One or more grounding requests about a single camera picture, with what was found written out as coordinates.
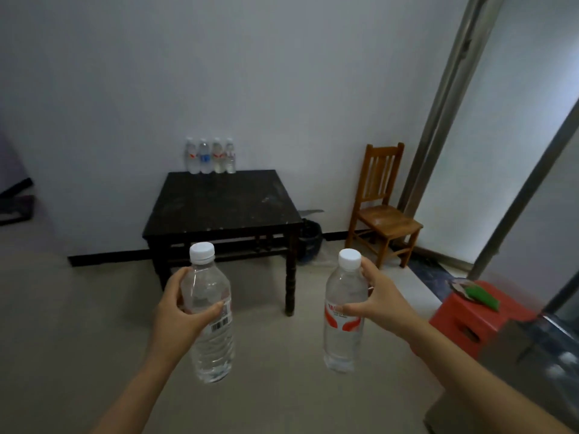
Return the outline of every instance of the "red stool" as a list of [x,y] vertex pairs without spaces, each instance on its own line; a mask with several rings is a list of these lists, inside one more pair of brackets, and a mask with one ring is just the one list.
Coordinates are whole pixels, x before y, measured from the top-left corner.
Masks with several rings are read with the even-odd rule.
[[500,301],[498,312],[453,292],[430,319],[430,324],[453,343],[477,358],[478,352],[509,320],[529,321],[537,316],[493,285],[475,282]]

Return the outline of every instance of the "table top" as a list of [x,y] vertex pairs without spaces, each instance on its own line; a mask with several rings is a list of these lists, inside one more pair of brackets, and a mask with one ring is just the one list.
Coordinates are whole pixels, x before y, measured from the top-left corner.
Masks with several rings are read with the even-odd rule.
[[302,222],[277,172],[170,172],[143,237],[291,226]]

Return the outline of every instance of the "chair backrest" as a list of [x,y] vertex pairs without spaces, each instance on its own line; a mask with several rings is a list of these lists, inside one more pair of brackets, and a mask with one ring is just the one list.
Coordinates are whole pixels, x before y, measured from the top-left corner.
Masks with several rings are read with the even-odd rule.
[[382,204],[388,204],[403,152],[404,143],[391,147],[366,146],[356,193],[356,209],[367,201],[382,199]]

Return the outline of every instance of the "chair seat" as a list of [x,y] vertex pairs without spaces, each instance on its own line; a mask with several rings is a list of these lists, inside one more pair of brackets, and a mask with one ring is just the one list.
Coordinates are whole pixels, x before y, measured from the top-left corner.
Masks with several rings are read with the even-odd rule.
[[423,225],[390,205],[377,205],[358,211],[358,218],[388,239],[396,239],[420,230]]

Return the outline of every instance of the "black table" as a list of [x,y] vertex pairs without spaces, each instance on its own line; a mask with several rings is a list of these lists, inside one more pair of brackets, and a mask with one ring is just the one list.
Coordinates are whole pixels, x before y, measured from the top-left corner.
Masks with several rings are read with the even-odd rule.
[[[172,266],[188,264],[190,244],[255,237],[253,248],[259,248],[259,239],[265,236],[268,239],[265,250],[241,255],[222,256],[220,250],[226,244],[215,244],[216,261],[285,254],[286,314],[293,315],[301,223],[276,171],[207,175],[171,172],[142,236],[149,245],[163,288]],[[284,235],[283,244],[273,239],[274,234]]]

